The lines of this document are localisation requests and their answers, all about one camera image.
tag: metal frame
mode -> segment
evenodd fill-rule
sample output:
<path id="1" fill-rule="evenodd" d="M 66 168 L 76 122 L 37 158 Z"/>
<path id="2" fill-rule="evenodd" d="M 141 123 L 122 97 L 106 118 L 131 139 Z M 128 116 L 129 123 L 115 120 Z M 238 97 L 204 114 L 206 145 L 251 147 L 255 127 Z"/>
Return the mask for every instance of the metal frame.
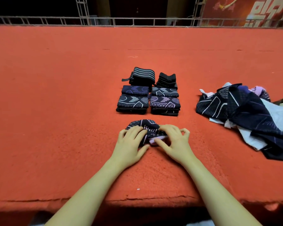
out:
<path id="1" fill-rule="evenodd" d="M 238 23 L 253 19 L 229 19 L 229 18 L 202 18 L 202 17 L 193 17 L 193 18 L 132 18 L 132 17 L 86 17 L 86 16 L 80 16 L 80 17 L 59 17 L 59 16 L 0 16 L 0 19 L 2 23 L 0 25 L 15 25 L 15 26 L 100 26 L 100 27 L 171 27 L 171 28 L 244 28 L 244 26 L 238 26 Z M 12 23 L 12 19 L 19 19 L 21 20 L 21 24 L 19 23 Z M 40 19 L 40 24 L 33 24 L 30 22 L 30 19 Z M 50 24 L 48 23 L 48 19 L 60 19 L 61 24 Z M 80 20 L 82 22 L 81 25 L 79 24 L 73 24 L 73 23 L 67 23 L 66 20 L 68 19 L 75 19 Z M 98 25 L 96 24 L 96 19 L 109 19 L 112 22 L 112 25 Z M 131 19 L 132 25 L 116 25 L 115 20 L 118 19 Z M 153 25 L 135 25 L 134 20 L 137 19 L 148 19 L 153 21 Z M 155 20 L 174 20 L 174 24 L 171 26 L 165 26 L 165 25 L 155 25 Z M 93 20 L 95 22 L 95 25 L 91 25 L 90 22 Z M 180 20 L 188 20 L 191 21 L 190 26 L 179 26 L 176 25 L 176 22 Z M 218 26 L 209 26 L 208 23 L 210 20 L 218 20 L 220 23 Z M 206 26 L 198 26 L 196 25 L 195 21 L 200 22 L 207 22 Z M 224 22 L 233 22 L 233 26 L 224 26 Z M 277 22 L 275 27 L 264 27 L 261 26 L 260 28 L 277 28 L 281 22 L 283 22 L 283 19 L 280 20 L 270 20 L 272 22 Z M 246 28 L 257 28 L 253 25 L 249 25 L 250 27 Z"/>

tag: red tablecloth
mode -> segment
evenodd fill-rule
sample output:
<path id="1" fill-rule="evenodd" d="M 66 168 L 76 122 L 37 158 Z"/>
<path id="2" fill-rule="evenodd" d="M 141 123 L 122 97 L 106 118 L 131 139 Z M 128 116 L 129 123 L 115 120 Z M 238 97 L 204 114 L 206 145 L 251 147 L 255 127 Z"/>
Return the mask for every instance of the red tablecloth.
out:
<path id="1" fill-rule="evenodd" d="M 115 111 L 135 66 L 157 78 L 176 73 L 178 117 Z M 195 155 L 239 201 L 283 203 L 283 162 L 195 112 L 199 89 L 226 82 L 283 98 L 283 30 L 0 26 L 0 210 L 58 209 L 139 119 L 189 129 Z M 184 169 L 158 148 L 121 174 L 106 201 L 202 205 Z"/>

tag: person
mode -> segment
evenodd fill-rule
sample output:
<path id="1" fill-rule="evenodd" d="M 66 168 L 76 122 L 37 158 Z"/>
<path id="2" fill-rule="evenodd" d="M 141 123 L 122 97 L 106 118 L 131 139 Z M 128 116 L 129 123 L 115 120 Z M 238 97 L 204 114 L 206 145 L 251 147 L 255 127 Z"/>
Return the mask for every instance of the person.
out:
<path id="1" fill-rule="evenodd" d="M 187 170 L 215 225 L 261 225 L 193 154 L 188 142 L 190 132 L 187 129 L 167 124 L 160 125 L 160 130 L 167 133 L 171 145 L 168 146 L 160 139 L 155 142 Z M 110 159 L 45 226 L 90 226 L 115 179 L 124 169 L 138 162 L 148 149 L 149 145 L 144 145 L 138 150 L 146 133 L 147 130 L 140 126 L 120 131 Z"/>

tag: red surface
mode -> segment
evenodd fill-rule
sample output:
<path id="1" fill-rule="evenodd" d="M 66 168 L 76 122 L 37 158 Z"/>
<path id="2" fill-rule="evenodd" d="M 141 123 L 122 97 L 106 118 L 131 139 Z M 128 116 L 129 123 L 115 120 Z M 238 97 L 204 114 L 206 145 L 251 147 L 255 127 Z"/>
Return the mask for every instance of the red surface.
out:
<path id="1" fill-rule="evenodd" d="M 178 117 L 115 111 L 121 78 L 135 66 L 176 73 Z M 55 211 L 139 119 L 189 129 L 196 156 L 241 202 L 283 203 L 283 162 L 195 112 L 198 90 L 225 82 L 283 98 L 283 30 L 0 26 L 0 210 Z M 202 205 L 183 168 L 158 148 L 121 174 L 106 201 Z"/>

